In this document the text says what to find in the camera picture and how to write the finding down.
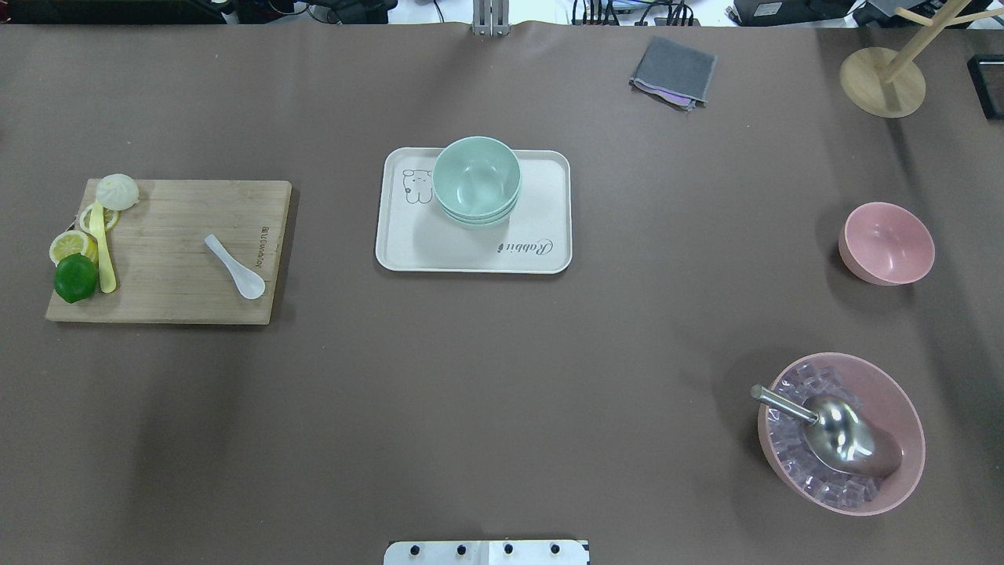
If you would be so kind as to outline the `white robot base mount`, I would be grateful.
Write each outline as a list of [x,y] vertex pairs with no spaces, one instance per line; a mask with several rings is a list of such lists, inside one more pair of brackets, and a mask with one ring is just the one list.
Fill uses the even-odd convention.
[[384,564],[589,564],[587,541],[506,539],[399,541],[384,552]]

